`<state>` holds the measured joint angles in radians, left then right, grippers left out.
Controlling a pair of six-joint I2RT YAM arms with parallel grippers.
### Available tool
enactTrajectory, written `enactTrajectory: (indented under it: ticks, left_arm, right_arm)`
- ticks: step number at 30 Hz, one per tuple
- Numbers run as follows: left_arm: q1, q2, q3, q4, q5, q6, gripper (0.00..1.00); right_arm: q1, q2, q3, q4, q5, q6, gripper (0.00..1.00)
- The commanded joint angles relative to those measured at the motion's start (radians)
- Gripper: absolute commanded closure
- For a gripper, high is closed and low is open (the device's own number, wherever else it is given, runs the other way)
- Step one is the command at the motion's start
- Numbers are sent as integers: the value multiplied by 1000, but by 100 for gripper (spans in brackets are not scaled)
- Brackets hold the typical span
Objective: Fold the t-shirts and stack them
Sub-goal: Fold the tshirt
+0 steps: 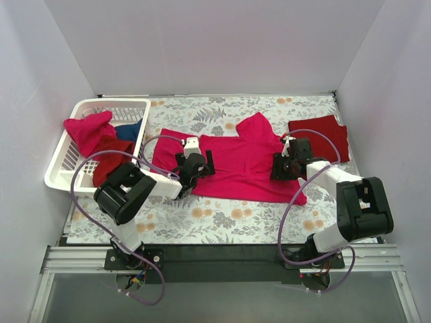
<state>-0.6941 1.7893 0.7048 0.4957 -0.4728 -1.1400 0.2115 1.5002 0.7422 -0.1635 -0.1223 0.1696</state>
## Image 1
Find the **bright pink t shirt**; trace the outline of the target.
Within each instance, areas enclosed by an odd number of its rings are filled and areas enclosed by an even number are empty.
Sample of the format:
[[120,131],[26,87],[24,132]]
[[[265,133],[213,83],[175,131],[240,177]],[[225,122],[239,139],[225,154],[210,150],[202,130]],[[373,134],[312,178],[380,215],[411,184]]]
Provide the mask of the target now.
[[283,145],[260,112],[236,125],[237,135],[200,135],[202,152],[211,150],[215,174],[199,179],[192,193],[219,199],[288,203],[300,188],[299,181],[270,178],[273,154]]

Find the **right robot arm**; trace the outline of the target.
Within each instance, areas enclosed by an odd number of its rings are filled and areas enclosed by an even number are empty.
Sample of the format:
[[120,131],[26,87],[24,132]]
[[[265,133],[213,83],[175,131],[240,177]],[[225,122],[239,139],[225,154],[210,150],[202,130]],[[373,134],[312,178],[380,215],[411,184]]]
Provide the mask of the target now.
[[391,210],[382,181],[344,172],[337,163],[317,156],[308,138],[284,137],[281,143],[239,143],[236,139],[201,138],[201,155],[192,138],[175,155],[173,172],[183,186],[181,196],[199,196],[304,205],[311,183],[336,200],[333,225],[307,237],[302,247],[285,254],[277,235],[277,257],[284,266],[320,267],[351,242],[391,233]]

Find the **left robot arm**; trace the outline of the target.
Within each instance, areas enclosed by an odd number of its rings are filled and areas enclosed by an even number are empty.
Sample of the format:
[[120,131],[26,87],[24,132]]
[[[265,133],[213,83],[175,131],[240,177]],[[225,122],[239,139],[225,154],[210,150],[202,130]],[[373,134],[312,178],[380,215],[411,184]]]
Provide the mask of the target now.
[[177,167],[172,171],[179,175],[178,180],[147,172],[128,161],[95,192],[94,200],[106,215],[114,234],[110,243],[116,259],[129,269],[140,267],[143,261],[144,245],[137,232],[135,216],[146,200],[153,196],[174,201],[183,199],[197,187],[199,179],[216,172],[209,149],[205,155],[177,153],[175,158]]

